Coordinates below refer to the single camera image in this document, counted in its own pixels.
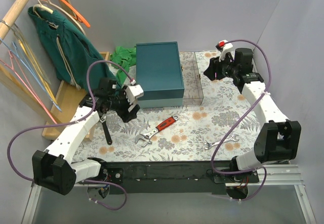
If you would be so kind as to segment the red handled adjustable wrench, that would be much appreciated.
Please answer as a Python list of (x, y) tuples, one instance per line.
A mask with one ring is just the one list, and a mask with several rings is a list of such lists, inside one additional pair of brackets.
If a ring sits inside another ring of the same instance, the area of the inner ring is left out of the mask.
[(140, 133), (135, 137), (135, 144), (137, 144), (139, 141), (143, 141), (144, 144), (141, 147), (146, 147), (149, 144), (152, 144), (151, 138), (157, 134), (158, 132), (164, 130), (165, 128), (169, 127), (173, 123), (175, 123), (179, 117), (177, 115), (171, 116), (168, 119), (161, 122), (158, 126), (156, 126), (153, 130), (147, 132), (147, 133)]

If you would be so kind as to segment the clear plastic container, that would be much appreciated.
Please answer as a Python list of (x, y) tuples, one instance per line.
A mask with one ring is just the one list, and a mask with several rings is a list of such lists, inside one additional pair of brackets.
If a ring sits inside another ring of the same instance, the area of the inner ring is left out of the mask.
[(184, 82), (183, 106), (201, 105), (204, 99), (195, 52), (180, 52)]

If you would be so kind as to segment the teal storage box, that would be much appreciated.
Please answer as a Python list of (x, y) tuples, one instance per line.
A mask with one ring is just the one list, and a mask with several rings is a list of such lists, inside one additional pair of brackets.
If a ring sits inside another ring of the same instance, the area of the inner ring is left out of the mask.
[(144, 90), (139, 98), (142, 109), (182, 106), (184, 81), (178, 43), (136, 44), (136, 81)]

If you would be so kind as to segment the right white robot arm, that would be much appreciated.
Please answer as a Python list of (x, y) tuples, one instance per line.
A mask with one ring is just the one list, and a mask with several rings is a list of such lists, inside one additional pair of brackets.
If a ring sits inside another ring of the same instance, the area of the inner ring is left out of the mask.
[(241, 95), (250, 103), (261, 130), (253, 149), (230, 160), (226, 169), (216, 173), (229, 173), (234, 182), (243, 181), (248, 172), (275, 162), (293, 160), (297, 156), (301, 124), (291, 121), (273, 101), (262, 76), (253, 72), (253, 51), (238, 48), (220, 49), (220, 56), (211, 58), (204, 75), (211, 81), (231, 78)]

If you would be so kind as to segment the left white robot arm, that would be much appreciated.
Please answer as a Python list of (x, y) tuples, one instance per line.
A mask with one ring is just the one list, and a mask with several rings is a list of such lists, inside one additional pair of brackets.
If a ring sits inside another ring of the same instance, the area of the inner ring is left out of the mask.
[(90, 157), (76, 163), (73, 156), (90, 129), (98, 122), (105, 123), (108, 111), (115, 111), (123, 122), (135, 119), (140, 109), (138, 99), (143, 95), (143, 88), (135, 81), (117, 89), (115, 80), (102, 78), (94, 94), (87, 94), (80, 101), (71, 125), (44, 151), (36, 151), (32, 156), (35, 184), (66, 195), (78, 182), (105, 182), (108, 170), (104, 160)]

